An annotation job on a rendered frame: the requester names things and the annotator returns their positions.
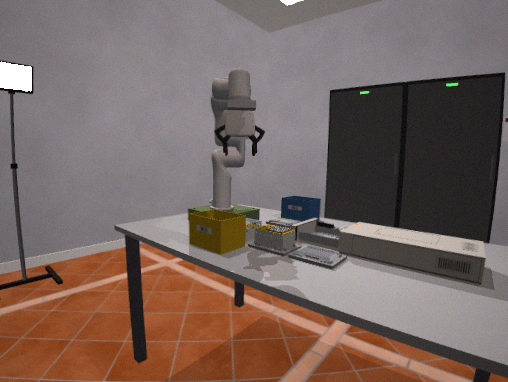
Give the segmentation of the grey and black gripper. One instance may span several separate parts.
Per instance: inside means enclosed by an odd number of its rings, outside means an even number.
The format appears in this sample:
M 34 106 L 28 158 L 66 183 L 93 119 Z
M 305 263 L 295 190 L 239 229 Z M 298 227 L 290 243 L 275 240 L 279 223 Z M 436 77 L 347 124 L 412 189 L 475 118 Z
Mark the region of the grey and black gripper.
M 254 127 L 253 127 L 254 126 Z M 223 138 L 220 132 L 225 130 L 226 136 Z M 255 131 L 260 135 L 256 138 Z M 255 125 L 253 111 L 246 110 L 226 110 L 225 125 L 215 131 L 218 139 L 223 143 L 223 153 L 228 155 L 229 139 L 250 139 L 252 144 L 252 156 L 257 153 L 257 143 L 262 139 L 265 131 Z

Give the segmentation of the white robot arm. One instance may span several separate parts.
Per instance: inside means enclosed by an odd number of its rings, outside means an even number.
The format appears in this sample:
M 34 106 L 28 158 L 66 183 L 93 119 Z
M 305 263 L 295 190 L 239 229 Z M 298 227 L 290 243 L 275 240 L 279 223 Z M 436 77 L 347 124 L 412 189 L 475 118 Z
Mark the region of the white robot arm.
M 250 99 L 250 95 L 250 74 L 245 69 L 236 68 L 229 72 L 228 77 L 215 78 L 212 83 L 211 96 L 215 130 L 225 124 L 226 108 L 227 110 L 255 111 L 256 100 L 241 100 Z M 243 167 L 245 139 L 229 139 L 227 143 L 228 147 L 236 147 L 237 150 L 228 149 L 227 156 L 223 153 L 223 149 L 215 150 L 212 153 L 213 199 L 209 201 L 212 203 L 210 209 L 234 209 L 234 206 L 231 205 L 231 174 L 226 168 Z

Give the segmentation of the blue open-top box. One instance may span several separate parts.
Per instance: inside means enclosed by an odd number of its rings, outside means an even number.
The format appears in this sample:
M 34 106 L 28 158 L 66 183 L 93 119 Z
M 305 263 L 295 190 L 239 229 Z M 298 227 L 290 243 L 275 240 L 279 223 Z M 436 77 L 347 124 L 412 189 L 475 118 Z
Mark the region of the blue open-top box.
M 281 202 L 281 218 L 306 221 L 313 218 L 320 220 L 321 199 L 289 196 L 283 197 Z

